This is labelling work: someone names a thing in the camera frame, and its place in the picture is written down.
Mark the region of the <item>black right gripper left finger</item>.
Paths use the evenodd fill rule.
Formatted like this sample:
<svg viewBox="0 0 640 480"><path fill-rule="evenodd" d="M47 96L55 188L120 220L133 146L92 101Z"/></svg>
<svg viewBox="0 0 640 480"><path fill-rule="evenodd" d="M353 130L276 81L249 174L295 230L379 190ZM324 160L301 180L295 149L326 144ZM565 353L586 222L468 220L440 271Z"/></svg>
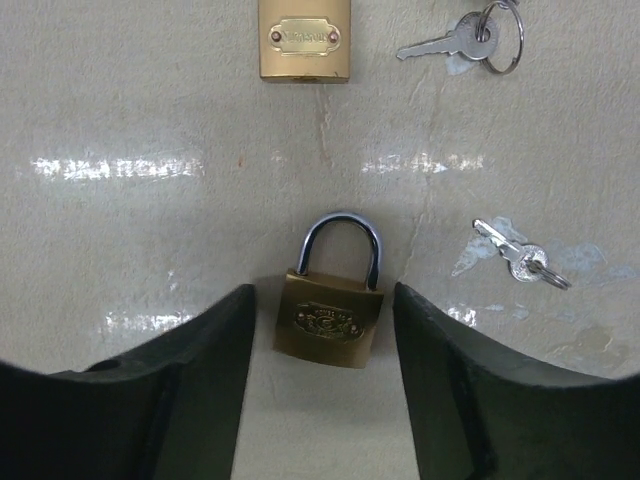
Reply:
<svg viewBox="0 0 640 480"><path fill-rule="evenodd" d="M228 479L256 323L243 284L81 371L1 366L5 479Z"/></svg>

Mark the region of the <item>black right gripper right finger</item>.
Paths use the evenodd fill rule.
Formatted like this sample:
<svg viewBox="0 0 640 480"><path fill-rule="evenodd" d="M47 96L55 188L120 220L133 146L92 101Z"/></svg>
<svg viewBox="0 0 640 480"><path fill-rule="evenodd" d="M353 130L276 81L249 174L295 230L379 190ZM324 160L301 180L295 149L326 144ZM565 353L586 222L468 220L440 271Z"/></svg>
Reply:
<svg viewBox="0 0 640 480"><path fill-rule="evenodd" d="M635 479L639 379L515 351L405 284L393 319L423 479Z"/></svg>

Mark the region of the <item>small silver keys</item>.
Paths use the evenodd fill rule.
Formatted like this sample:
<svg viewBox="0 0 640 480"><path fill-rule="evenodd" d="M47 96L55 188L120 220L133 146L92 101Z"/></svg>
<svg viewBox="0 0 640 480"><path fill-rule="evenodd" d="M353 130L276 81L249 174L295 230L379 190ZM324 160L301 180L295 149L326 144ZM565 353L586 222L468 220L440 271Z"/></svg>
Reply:
<svg viewBox="0 0 640 480"><path fill-rule="evenodd" d="M487 238L499 251L500 256L508 263L511 276L523 283L544 281L561 290L568 290L571 283L549 266L547 252L536 244L521 244L507 238L493 226L482 219L474 219L474 230Z"/></svg>

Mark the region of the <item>small brass padlock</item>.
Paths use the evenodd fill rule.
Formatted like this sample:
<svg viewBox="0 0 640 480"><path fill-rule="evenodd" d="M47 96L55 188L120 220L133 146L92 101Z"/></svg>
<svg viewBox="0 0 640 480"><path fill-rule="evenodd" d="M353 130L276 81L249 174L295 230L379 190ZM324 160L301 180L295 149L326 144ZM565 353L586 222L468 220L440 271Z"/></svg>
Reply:
<svg viewBox="0 0 640 480"><path fill-rule="evenodd" d="M318 234L337 222L358 227L370 242L370 265L362 281L309 270ZM378 288L381 260L382 242L369 220L349 211L320 217L304 237L297 266L286 273L273 349L314 363L365 368L384 300Z"/></svg>

